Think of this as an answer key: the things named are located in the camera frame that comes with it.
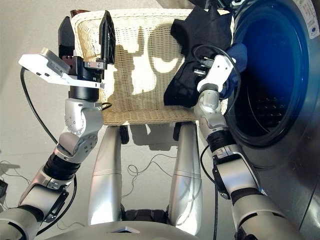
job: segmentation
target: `silver robot arm segment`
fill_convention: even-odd
[[[205,84],[199,88],[200,96],[194,112],[199,120],[200,132],[212,152],[215,187],[222,197],[232,201],[235,239],[301,240],[299,232],[283,212],[260,192],[254,168],[233,139],[221,114],[220,88],[215,83],[221,84],[226,79],[221,74],[214,74],[215,69],[209,71],[201,81]]]
[[[54,153],[23,193],[19,206],[0,214],[0,239],[33,239],[42,222],[58,215],[67,188],[80,164],[97,144],[103,125],[102,105],[69,98],[65,102],[65,128]]]

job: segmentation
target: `washing machine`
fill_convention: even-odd
[[[263,190],[309,240],[320,239],[319,16],[318,0],[244,1],[233,41],[248,65],[226,116]]]

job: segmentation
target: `black cable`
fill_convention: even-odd
[[[102,103],[102,105],[107,105],[107,106],[104,106],[103,108],[102,108],[102,111],[103,110],[106,110],[106,109],[108,109],[108,108],[110,108],[110,107],[112,107],[112,103],[110,103],[110,102],[103,102]]]
[[[229,109],[227,110],[227,112],[225,114],[228,114],[230,112],[230,110],[233,108],[233,106],[235,105],[236,103],[236,100],[238,99],[238,96],[239,96],[239,93],[240,93],[240,87],[241,87],[241,74],[240,74],[240,71],[237,67],[237,65],[235,64],[235,62],[233,61],[233,59],[231,58],[231,56],[224,50],[222,50],[220,47],[218,46],[215,46],[215,45],[211,45],[211,44],[202,44],[202,45],[199,45],[197,46],[196,48],[193,49],[192,53],[193,53],[193,56],[194,58],[199,62],[203,62],[198,56],[197,56],[197,51],[201,48],[208,48],[208,49],[211,49],[211,50],[214,50],[215,52],[218,52],[220,54],[223,54],[224,56],[226,56],[226,58],[231,62],[233,68],[234,68],[234,71],[235,71],[235,74],[236,74],[236,77],[238,79],[238,85],[237,85],[237,89],[236,89],[236,93],[235,93],[235,97],[229,107]]]
[[[66,214],[66,212],[69,210],[69,208],[71,207],[72,203],[74,202],[74,199],[76,197],[76,193],[77,193],[77,177],[76,177],[76,175],[74,175],[74,178],[73,178],[73,194],[72,194],[72,197],[70,199],[69,204],[66,206],[66,208],[63,210],[63,212],[53,222],[51,222],[48,226],[46,226],[46,227],[42,228],[40,231],[38,231],[37,234],[36,234],[37,236],[42,234],[43,232],[47,231],[53,225],[55,225]]]
[[[216,186],[215,180],[208,174],[207,170],[205,169],[203,156],[206,150],[209,148],[209,145],[204,148],[200,155],[200,164],[202,170],[204,171],[205,175],[214,183],[214,222],[213,222],[213,240],[217,239],[217,231],[218,231],[218,188]]]
[[[55,139],[55,137],[51,134],[51,132],[49,131],[49,129],[47,128],[47,126],[44,124],[44,122],[41,120],[40,116],[38,115],[34,105],[32,104],[32,101],[30,99],[29,93],[28,93],[28,89],[26,86],[26,82],[25,82],[25,71],[26,68],[22,67],[21,68],[21,72],[20,72],[20,79],[21,79],[21,85],[26,97],[26,100],[33,112],[33,114],[35,115],[36,119],[39,121],[39,123],[41,124],[41,126],[43,127],[43,129],[45,130],[45,132],[49,135],[49,137],[52,139],[52,141],[54,141],[55,144],[58,143],[58,141]]]
[[[209,173],[207,172],[205,166],[204,166],[204,162],[203,162],[203,156],[206,152],[206,150],[209,148],[209,145],[206,146],[204,148],[204,150],[202,151],[201,155],[200,155],[200,164],[201,164],[201,167],[202,167],[202,170],[204,171],[205,175],[210,179],[211,182],[213,182],[214,184],[216,184],[215,180],[209,175]]]
[[[218,232],[218,188],[214,186],[214,223],[213,223],[213,240],[217,239]]]
[[[22,67],[21,71],[20,71],[20,79],[21,79],[21,84],[22,84],[22,88],[23,88],[26,100],[29,103],[29,106],[31,107],[31,110],[34,113],[36,119],[39,121],[39,123],[41,124],[41,126],[43,127],[45,132],[50,136],[50,138],[53,140],[53,142],[55,144],[58,144],[58,141],[55,139],[55,137],[51,134],[51,132],[46,127],[44,122],[41,120],[40,116],[38,115],[38,113],[37,113],[37,111],[36,111],[36,109],[34,107],[34,105],[32,104],[32,101],[30,99],[30,96],[29,96],[29,93],[28,93],[28,90],[27,90],[26,82],[25,82],[25,71],[26,71],[26,68]],[[66,206],[64,211],[53,222],[51,222],[48,226],[46,226],[43,229],[41,229],[40,231],[38,231],[37,234],[36,234],[37,236],[42,234],[43,232],[45,232],[49,228],[51,228],[54,224],[56,224],[66,214],[66,212],[69,210],[69,208],[71,207],[72,203],[74,202],[74,199],[76,197],[76,193],[77,193],[77,177],[76,177],[76,175],[74,175],[74,178],[73,178],[73,194],[72,194],[72,197],[70,199],[69,204]]]

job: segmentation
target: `gray floor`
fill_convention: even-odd
[[[25,99],[19,77],[20,56],[32,48],[41,47],[47,47],[57,53],[58,27],[64,16],[68,16],[72,9],[96,11],[168,7],[168,1],[167,3],[163,0],[159,2],[161,5],[155,0],[0,1],[0,160],[13,164],[3,165],[7,174],[15,174],[12,168],[16,168],[22,175],[32,179],[54,149],[54,144],[33,116]],[[69,88],[46,83],[30,73],[26,74],[26,83],[39,115],[52,134],[59,136],[64,127],[64,102],[68,97]],[[177,144],[172,140],[172,125],[153,125],[150,129],[152,134],[149,134],[145,141],[136,134],[139,133],[139,127],[132,129],[134,141],[130,135],[129,144],[122,148],[123,193],[130,191],[131,187],[132,178],[126,171],[128,164],[135,164],[142,169],[158,153],[169,156],[175,156],[177,153]],[[104,132],[105,126],[99,132],[100,139]],[[199,149],[203,148],[204,145],[199,141]],[[87,222],[91,174],[97,152],[98,147],[92,151],[77,173],[77,196],[69,212],[63,217],[67,225],[74,222],[83,224]],[[173,172],[174,159],[159,156],[156,161],[169,173]],[[209,169],[211,167],[209,154],[205,155],[204,161]],[[27,182],[20,177],[7,176],[3,172],[0,174],[9,184],[7,204],[14,207],[27,187]],[[198,236],[200,239],[209,240],[213,233],[213,186],[204,174],[203,176],[204,209]],[[169,202],[170,184],[170,177],[161,172],[157,166],[151,165],[138,177],[134,191],[124,198],[122,203],[127,209],[165,209]],[[66,231],[80,227],[76,224]],[[231,203],[219,198],[218,239],[233,239],[234,231]],[[62,232],[55,225],[37,239],[45,239]]]

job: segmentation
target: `wicker basket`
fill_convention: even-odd
[[[181,47],[170,35],[174,19],[190,9],[121,9],[109,11],[115,27],[115,64],[105,71],[102,102],[105,125],[160,124],[194,121],[190,108],[165,106],[164,92],[184,61]],[[75,50],[85,61],[100,57],[99,26],[104,11],[72,18]]]

